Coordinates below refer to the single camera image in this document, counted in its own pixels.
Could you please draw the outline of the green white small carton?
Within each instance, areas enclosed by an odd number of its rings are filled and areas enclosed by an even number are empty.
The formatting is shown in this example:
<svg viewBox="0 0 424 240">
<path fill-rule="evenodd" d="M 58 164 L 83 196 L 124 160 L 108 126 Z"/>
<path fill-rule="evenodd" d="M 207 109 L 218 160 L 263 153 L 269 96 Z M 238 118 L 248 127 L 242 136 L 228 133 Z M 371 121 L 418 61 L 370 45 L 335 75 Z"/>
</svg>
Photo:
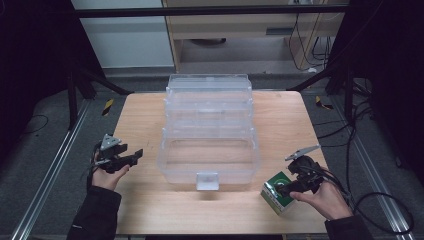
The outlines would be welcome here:
<svg viewBox="0 0 424 240">
<path fill-rule="evenodd" d="M 278 216 L 282 215 L 293 203 L 293 199 L 290 197 L 283 197 L 277 192 L 275 185 L 287 185 L 290 182 L 291 180 L 280 171 L 263 184 L 261 196 Z"/>
</svg>

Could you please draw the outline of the black horizontal bar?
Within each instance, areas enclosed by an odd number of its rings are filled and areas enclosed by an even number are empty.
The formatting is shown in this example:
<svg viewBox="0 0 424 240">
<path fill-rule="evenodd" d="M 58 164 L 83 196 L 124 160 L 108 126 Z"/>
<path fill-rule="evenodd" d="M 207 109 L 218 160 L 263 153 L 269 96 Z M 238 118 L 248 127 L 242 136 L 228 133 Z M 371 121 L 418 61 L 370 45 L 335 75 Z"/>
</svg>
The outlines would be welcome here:
<svg viewBox="0 0 424 240">
<path fill-rule="evenodd" d="M 294 13 L 341 13 L 348 4 L 335 5 L 253 5 L 253 6 L 204 6 L 168 8 L 125 8 L 74 10 L 79 18 L 201 16 L 201 15 L 247 15 L 247 14 L 294 14 Z"/>
</svg>

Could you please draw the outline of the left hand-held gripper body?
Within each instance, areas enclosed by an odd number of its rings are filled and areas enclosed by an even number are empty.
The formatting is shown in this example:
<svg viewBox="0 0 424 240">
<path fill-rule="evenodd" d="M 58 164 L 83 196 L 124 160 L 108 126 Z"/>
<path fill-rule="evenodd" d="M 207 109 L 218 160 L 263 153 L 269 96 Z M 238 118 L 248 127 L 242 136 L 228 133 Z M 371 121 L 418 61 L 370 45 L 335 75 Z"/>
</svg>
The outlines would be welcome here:
<svg viewBox="0 0 424 240">
<path fill-rule="evenodd" d="M 122 145 L 119 138 L 105 134 L 103 139 L 95 146 L 94 165 L 105 170 L 107 173 L 114 173 L 126 165 L 126 158 L 116 154 L 114 147 Z"/>
</svg>

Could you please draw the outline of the aluminium floor rail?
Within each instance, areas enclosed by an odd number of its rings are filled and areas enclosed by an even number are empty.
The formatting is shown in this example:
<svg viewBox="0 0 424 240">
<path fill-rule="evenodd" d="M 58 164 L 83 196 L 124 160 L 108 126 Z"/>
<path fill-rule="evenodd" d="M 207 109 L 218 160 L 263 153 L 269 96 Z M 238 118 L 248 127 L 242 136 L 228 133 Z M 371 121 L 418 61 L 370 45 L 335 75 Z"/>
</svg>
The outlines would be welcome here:
<svg viewBox="0 0 424 240">
<path fill-rule="evenodd" d="M 365 145 L 358 133 L 349 133 L 348 146 L 354 151 L 359 164 L 365 172 L 365 176 L 370 183 L 372 192 L 361 197 L 356 197 L 354 207 L 357 212 L 360 211 L 360 206 L 365 200 L 370 200 L 375 197 L 386 216 L 391 232 L 396 236 L 397 240 L 416 240 L 412 233 L 415 225 L 414 218 L 409 212 L 409 209 L 402 201 L 390 194 L 388 186 L 384 182 L 381 174 L 373 164 L 370 155 L 368 154 Z"/>
<path fill-rule="evenodd" d="M 78 110 L 76 122 L 74 123 L 73 127 L 67 131 L 30 205 L 19 221 L 19 224 L 11 234 L 9 240 L 27 240 L 30 236 L 34 224 L 36 223 L 39 214 L 52 190 L 52 187 L 63 167 L 63 164 L 65 163 L 65 160 L 67 159 L 68 154 L 75 142 L 75 139 L 80 132 L 90 105 L 90 100 L 82 101 L 81 107 Z"/>
</svg>

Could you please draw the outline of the person's left hand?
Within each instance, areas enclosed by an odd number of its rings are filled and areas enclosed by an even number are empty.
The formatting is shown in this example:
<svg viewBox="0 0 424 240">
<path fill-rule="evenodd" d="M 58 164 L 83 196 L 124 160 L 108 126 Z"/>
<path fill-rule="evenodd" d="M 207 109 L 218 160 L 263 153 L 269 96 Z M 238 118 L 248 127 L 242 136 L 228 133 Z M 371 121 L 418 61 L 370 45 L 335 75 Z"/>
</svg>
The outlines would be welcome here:
<svg viewBox="0 0 424 240">
<path fill-rule="evenodd" d="M 96 187 L 114 191 L 119 180 L 129 171 L 130 166 L 125 165 L 114 173 L 107 173 L 105 170 L 98 168 L 93 172 L 91 184 Z"/>
</svg>

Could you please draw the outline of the yellow black striped floor tape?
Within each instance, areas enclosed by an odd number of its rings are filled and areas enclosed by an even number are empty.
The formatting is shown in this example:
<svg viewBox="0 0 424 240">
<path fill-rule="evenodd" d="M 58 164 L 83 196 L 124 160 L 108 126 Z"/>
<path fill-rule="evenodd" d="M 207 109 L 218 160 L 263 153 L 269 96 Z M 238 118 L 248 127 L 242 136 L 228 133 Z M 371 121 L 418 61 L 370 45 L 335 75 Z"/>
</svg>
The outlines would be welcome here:
<svg viewBox="0 0 424 240">
<path fill-rule="evenodd" d="M 315 105 L 317 107 L 320 107 L 320 108 L 323 108 L 323 109 L 327 109 L 327 110 L 334 109 L 331 104 L 324 104 L 319 96 L 315 96 Z"/>
<path fill-rule="evenodd" d="M 112 107 L 113 103 L 114 103 L 114 99 L 113 99 L 113 98 L 108 99 L 108 100 L 106 101 L 105 106 L 104 106 L 104 108 L 103 108 L 103 110 L 102 110 L 102 116 L 106 116 L 106 115 L 108 115 L 108 113 L 109 113 L 109 111 L 110 111 L 110 109 L 111 109 L 111 107 Z"/>
</svg>

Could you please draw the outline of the clear plastic storage box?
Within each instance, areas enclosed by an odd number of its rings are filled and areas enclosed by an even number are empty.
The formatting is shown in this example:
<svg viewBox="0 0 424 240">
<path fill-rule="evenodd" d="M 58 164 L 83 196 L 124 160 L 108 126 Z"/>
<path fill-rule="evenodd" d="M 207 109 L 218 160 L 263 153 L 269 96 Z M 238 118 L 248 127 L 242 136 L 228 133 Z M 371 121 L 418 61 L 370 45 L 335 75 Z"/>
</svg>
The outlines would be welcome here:
<svg viewBox="0 0 424 240">
<path fill-rule="evenodd" d="M 168 182 L 198 190 L 251 182 L 261 159 L 247 75 L 174 74 L 164 114 L 157 165 Z"/>
</svg>

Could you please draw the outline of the black curtain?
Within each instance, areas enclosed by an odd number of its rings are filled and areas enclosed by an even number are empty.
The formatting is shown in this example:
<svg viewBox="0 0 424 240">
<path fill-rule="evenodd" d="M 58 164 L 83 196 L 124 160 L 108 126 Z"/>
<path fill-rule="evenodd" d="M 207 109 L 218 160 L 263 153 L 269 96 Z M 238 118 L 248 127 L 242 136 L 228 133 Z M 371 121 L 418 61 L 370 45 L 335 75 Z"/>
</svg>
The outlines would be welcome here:
<svg viewBox="0 0 424 240">
<path fill-rule="evenodd" d="M 349 0 L 331 56 L 372 83 L 400 159 L 424 186 L 424 0 Z"/>
<path fill-rule="evenodd" d="M 0 165 L 42 99 L 67 88 L 72 68 L 103 69 L 71 0 L 0 0 Z"/>
</svg>

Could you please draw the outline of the white cabinet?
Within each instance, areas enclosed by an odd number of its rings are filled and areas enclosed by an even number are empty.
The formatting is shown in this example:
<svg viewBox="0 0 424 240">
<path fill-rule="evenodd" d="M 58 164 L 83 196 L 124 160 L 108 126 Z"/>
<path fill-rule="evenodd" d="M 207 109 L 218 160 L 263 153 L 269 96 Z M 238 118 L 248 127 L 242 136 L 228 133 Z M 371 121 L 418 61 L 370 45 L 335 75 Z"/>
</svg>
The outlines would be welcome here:
<svg viewBox="0 0 424 240">
<path fill-rule="evenodd" d="M 71 0 L 76 10 L 161 8 L 161 0 Z M 104 69 L 173 67 L 163 17 L 82 18 Z"/>
</svg>

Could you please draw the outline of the person's right hand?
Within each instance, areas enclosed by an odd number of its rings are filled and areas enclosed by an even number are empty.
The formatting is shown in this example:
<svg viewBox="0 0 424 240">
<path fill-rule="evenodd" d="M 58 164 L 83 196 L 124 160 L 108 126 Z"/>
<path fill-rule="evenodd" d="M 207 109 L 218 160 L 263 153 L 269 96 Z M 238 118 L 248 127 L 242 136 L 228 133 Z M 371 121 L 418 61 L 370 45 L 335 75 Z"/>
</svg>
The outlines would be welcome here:
<svg viewBox="0 0 424 240">
<path fill-rule="evenodd" d="M 337 187 L 327 181 L 324 181 L 314 194 L 291 192 L 290 197 L 311 205 L 327 220 L 343 219 L 353 215 Z"/>
</svg>

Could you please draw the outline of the black metal stand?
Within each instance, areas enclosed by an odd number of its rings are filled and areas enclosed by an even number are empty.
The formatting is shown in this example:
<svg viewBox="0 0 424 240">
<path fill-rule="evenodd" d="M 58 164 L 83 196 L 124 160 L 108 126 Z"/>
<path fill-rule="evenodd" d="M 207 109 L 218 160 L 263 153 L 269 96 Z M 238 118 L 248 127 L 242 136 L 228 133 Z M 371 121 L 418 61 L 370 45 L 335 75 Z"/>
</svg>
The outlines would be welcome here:
<svg viewBox="0 0 424 240">
<path fill-rule="evenodd" d="M 76 126 L 78 120 L 76 91 L 79 91 L 84 99 L 94 99 L 97 95 L 95 88 L 91 84 L 92 81 L 99 83 L 119 95 L 132 94 L 132 91 L 123 89 L 109 82 L 105 77 L 101 77 L 87 69 L 80 68 L 71 70 L 66 79 L 69 106 L 69 130 Z"/>
<path fill-rule="evenodd" d="M 328 64 L 324 70 L 304 82 L 288 88 L 288 91 L 301 92 L 324 78 L 329 79 L 325 87 L 327 94 L 334 95 L 341 89 L 344 89 L 344 117 L 349 123 L 352 123 L 354 72 L 349 63 L 339 62 Z"/>
</svg>

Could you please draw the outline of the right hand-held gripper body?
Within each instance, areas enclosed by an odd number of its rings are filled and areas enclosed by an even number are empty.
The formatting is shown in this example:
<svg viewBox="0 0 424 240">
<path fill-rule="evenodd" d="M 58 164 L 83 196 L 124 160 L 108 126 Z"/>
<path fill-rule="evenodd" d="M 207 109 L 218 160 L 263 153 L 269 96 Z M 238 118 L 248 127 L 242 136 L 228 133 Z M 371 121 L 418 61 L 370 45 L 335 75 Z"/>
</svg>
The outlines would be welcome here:
<svg viewBox="0 0 424 240">
<path fill-rule="evenodd" d="M 317 150 L 320 147 L 320 144 L 316 144 L 311 147 L 302 148 L 285 158 L 286 161 L 291 160 L 288 170 L 292 174 L 297 175 L 296 180 L 291 182 L 292 192 L 304 193 L 312 191 L 316 193 L 319 189 L 323 181 L 322 169 L 317 162 L 307 156 L 307 153 Z"/>
</svg>

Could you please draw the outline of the wooden desk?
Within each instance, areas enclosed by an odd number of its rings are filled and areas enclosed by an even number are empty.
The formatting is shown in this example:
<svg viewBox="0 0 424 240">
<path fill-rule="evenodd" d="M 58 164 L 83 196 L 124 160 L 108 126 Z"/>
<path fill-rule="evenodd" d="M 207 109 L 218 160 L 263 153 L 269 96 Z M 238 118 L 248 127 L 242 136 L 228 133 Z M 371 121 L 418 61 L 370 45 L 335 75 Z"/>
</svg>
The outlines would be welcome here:
<svg viewBox="0 0 424 240">
<path fill-rule="evenodd" d="M 252 5 L 334 5 L 349 0 L 161 0 L 165 8 Z M 190 39 L 284 37 L 295 66 L 312 63 L 309 56 L 319 37 L 337 35 L 342 13 L 168 16 L 166 23 L 174 64 L 181 66 L 183 43 Z"/>
</svg>

